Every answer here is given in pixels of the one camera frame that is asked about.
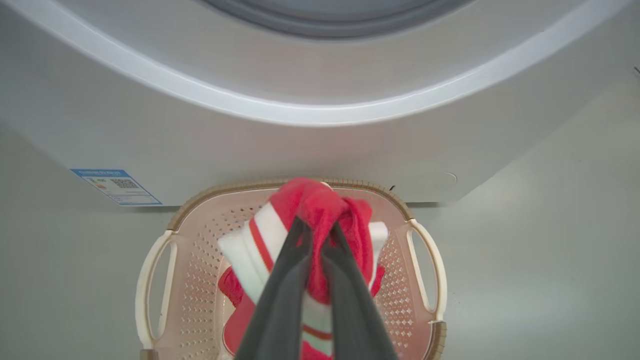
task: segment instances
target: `red stripe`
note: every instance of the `red stripe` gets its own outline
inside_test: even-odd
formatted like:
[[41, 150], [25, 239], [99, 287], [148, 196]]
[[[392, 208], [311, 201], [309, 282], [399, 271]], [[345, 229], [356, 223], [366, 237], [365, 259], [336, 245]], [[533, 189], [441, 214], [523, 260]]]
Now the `red stripe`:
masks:
[[309, 325], [302, 325], [302, 331], [307, 332], [315, 337], [317, 337], [318, 339], [321, 340], [331, 340], [333, 339], [333, 335], [330, 334], [329, 332], [323, 332], [320, 330], [316, 330], [313, 327], [310, 327]]
[[267, 270], [271, 272], [271, 270], [273, 269], [273, 260], [271, 259], [271, 255], [269, 255], [269, 250], [267, 249], [267, 245], [264, 244], [262, 235], [260, 235], [260, 231], [258, 231], [258, 226], [255, 224], [255, 220], [253, 218], [251, 219], [251, 221], [249, 221], [249, 229], [251, 230], [251, 236], [253, 237], [255, 246], [258, 248], [258, 251], [260, 252], [260, 256], [262, 256], [262, 261], [264, 262], [264, 266], [266, 266]]

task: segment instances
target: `basket rim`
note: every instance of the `basket rim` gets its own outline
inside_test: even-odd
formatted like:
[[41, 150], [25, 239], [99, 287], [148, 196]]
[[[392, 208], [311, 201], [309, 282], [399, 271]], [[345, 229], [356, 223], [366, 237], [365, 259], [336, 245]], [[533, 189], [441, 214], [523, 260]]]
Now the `basket rim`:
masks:
[[[252, 191], [252, 190], [266, 190], [277, 189], [282, 185], [289, 182], [293, 177], [271, 179], [265, 181], [257, 181], [253, 183], [232, 183], [212, 186], [194, 197], [190, 198], [176, 211], [171, 221], [167, 226], [167, 230], [178, 231], [184, 219], [203, 202], [212, 199], [216, 196], [225, 195], [229, 193]], [[413, 219], [413, 213], [409, 210], [409, 207], [394, 193], [386, 188], [361, 180], [349, 180], [336, 177], [312, 177], [314, 180], [324, 181], [332, 188], [352, 189], [352, 190], [366, 190], [372, 193], [376, 193], [389, 202], [391, 202], [402, 214], [405, 221]]]

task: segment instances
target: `red towel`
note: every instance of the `red towel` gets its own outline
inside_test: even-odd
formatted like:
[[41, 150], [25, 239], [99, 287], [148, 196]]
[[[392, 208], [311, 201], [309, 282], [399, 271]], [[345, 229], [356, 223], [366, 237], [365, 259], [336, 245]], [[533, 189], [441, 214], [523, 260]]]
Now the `red towel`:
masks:
[[[295, 179], [285, 184], [242, 229], [220, 240], [220, 247], [236, 272], [227, 269], [219, 287], [238, 307], [236, 313], [241, 309], [252, 312], [251, 306], [242, 306], [242, 303], [252, 301], [254, 304], [259, 299], [295, 216], [305, 221], [314, 234], [312, 268], [303, 297], [303, 339], [310, 342], [305, 348], [319, 350], [326, 357], [332, 348], [330, 298], [320, 250], [336, 221], [373, 294], [380, 288], [384, 274], [384, 268], [376, 268], [374, 264], [387, 238], [387, 228], [382, 223], [369, 223], [371, 208], [366, 201], [342, 198], [326, 184], [311, 179]], [[233, 344], [239, 345], [239, 340], [230, 337], [241, 339], [250, 319], [247, 314], [236, 313], [230, 322], [242, 319], [246, 323], [228, 323], [225, 329], [225, 342], [232, 353], [235, 352]], [[305, 359], [307, 353], [311, 356], [311, 352], [305, 351]]]

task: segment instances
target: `laundry basket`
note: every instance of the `laundry basket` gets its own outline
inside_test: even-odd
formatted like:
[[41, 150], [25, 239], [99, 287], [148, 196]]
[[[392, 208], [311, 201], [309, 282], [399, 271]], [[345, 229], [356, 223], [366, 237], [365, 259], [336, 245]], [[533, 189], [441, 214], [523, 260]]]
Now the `laundry basket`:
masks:
[[[429, 235], [398, 197], [361, 181], [319, 179], [342, 196], [365, 199], [371, 221], [384, 221], [389, 237], [379, 262], [385, 276], [375, 303], [400, 359], [440, 359], [447, 326], [447, 279], [442, 258]], [[214, 186], [187, 201], [149, 251], [136, 291], [136, 325], [143, 345], [141, 360], [231, 359], [223, 345], [224, 324], [233, 313], [231, 301], [218, 291], [218, 277], [230, 266], [218, 239], [266, 203], [286, 180]], [[417, 233], [431, 255], [435, 299], [428, 299], [413, 246]], [[151, 331], [148, 298], [156, 263], [170, 247], [170, 264], [158, 327]]]

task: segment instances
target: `white washing machine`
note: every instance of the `white washing machine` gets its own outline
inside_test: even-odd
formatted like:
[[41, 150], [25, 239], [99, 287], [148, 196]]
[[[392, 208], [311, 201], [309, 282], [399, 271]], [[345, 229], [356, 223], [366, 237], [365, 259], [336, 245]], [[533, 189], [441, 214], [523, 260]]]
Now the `white washing machine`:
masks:
[[451, 201], [633, 76], [638, 19], [634, 0], [0, 0], [0, 121], [146, 196], [123, 205], [285, 176]]

